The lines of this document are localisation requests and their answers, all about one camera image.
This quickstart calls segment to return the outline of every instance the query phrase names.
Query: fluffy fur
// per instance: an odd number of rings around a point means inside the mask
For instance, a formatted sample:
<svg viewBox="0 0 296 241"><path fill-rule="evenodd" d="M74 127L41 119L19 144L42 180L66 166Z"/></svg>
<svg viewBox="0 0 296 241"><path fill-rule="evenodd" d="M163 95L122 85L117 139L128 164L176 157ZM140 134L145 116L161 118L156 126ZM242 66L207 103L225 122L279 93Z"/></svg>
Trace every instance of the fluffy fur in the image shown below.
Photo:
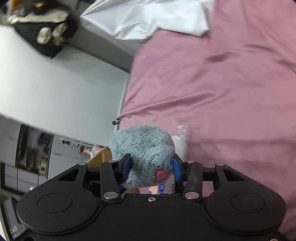
<svg viewBox="0 0 296 241"><path fill-rule="evenodd" d="M109 146L114 160L130 153L133 162L128 180L123 183L127 189L147 187L163 183L155 180L157 169L172 170L175 153L174 142L168 132L160 127L131 126L114 133Z"/></svg>

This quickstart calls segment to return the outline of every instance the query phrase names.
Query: white wall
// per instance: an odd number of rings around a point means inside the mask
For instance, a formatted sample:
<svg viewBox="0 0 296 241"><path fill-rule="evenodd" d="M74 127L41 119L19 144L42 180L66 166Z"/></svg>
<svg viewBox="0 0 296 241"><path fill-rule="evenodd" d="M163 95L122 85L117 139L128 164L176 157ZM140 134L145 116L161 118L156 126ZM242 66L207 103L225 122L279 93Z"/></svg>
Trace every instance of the white wall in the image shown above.
<svg viewBox="0 0 296 241"><path fill-rule="evenodd" d="M0 113L108 146L128 73L68 46L51 60L9 27L0 36Z"/></svg>
<svg viewBox="0 0 296 241"><path fill-rule="evenodd" d="M20 133L19 122L0 115L0 162L15 165L17 140Z"/></svg>
<svg viewBox="0 0 296 241"><path fill-rule="evenodd" d="M80 162L89 161L90 156L80 154L80 146L63 145L58 135L54 135L49 160L48 179L51 179Z"/></svg>

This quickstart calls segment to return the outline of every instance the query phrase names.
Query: pink bed sheet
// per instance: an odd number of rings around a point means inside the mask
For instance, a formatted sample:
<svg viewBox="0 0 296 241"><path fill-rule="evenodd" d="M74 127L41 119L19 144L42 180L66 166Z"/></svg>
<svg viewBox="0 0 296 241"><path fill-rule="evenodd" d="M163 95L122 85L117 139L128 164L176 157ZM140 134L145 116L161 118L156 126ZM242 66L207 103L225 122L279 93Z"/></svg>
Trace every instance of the pink bed sheet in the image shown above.
<svg viewBox="0 0 296 241"><path fill-rule="evenodd" d="M188 159L278 192L296 239L296 3L216 0L212 36L159 31L137 53L120 127L185 125Z"/></svg>

